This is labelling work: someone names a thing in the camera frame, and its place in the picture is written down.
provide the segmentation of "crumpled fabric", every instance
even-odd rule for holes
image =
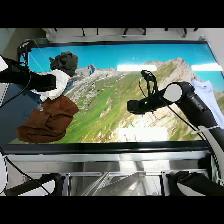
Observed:
[[[71,52],[62,52],[61,54],[57,55],[55,59],[50,59],[50,68],[51,70],[59,69],[65,72],[70,77],[75,75],[75,70],[78,66],[78,57]]]
[[[17,128],[17,138],[29,143],[58,141],[66,134],[66,129],[78,112],[77,105],[66,96],[47,99],[43,111],[34,109],[26,123]]]
[[[58,98],[59,96],[61,96],[70,79],[69,75],[67,75],[65,72],[58,69],[55,69],[50,72],[41,72],[38,74],[39,75],[52,74],[56,76],[56,89],[53,89],[51,91],[46,91],[46,92],[37,92],[36,90],[31,90],[32,92],[40,95],[40,99],[42,102],[44,102],[47,98],[54,100]]]

